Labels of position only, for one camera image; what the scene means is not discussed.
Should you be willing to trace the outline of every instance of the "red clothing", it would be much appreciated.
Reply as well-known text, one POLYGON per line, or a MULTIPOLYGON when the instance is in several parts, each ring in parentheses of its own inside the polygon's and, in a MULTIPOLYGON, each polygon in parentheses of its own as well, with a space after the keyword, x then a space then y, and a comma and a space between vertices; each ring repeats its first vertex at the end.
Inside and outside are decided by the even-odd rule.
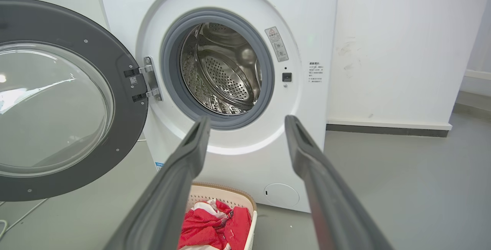
POLYGON ((210 245, 219 250, 243 250, 251 217, 247 208, 233 210, 214 199, 195 203, 184 216, 178 249, 191 245, 210 245))

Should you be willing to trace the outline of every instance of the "door hinge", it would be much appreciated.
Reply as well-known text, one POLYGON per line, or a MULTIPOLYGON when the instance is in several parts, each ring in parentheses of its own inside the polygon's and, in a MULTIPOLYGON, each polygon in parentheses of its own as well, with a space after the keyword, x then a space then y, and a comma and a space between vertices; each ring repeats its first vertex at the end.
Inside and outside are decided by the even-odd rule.
POLYGON ((146 97, 154 97, 156 100, 162 100, 162 92, 158 87, 157 79, 155 77, 153 60, 149 56, 143 58, 143 67, 138 68, 138 72, 145 77, 147 84, 146 97))

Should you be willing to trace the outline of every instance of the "washing machine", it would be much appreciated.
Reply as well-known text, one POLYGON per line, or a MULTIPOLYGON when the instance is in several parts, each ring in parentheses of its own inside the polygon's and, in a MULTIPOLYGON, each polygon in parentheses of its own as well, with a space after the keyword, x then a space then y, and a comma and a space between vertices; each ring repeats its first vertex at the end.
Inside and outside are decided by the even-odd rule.
POLYGON ((0 66, 0 201, 84 186, 142 132, 157 172, 208 116, 196 181, 309 211, 284 118, 323 146, 337 0, 102 3, 109 31, 56 5, 0 0, 0 65, 15 66, 0 66))

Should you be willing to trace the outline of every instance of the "floor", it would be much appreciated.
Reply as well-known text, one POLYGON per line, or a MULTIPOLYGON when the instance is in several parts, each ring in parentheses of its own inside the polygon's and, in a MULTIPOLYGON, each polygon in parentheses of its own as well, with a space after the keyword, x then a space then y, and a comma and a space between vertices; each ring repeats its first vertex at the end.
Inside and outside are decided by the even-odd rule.
MULTIPOLYGON (((448 138, 326 133, 325 154, 397 250, 491 245, 491 123, 453 114, 448 138)), ((0 249, 99 250, 155 169, 137 142, 116 168, 48 199, 0 240, 0 249)), ((39 201, 5 203, 18 220, 39 201)), ((254 250, 316 249, 310 214, 258 206, 254 250)))
POLYGON ((491 123, 491 97, 459 91, 453 112, 491 123))

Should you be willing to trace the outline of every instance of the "stainless steel drum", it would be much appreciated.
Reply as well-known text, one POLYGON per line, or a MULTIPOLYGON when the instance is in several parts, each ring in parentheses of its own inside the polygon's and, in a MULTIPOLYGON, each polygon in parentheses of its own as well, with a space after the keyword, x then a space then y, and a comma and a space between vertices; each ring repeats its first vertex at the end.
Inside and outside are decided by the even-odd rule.
POLYGON ((261 92, 257 56, 238 32, 216 23, 194 27, 181 51, 181 74, 193 97, 225 115, 252 109, 261 92))

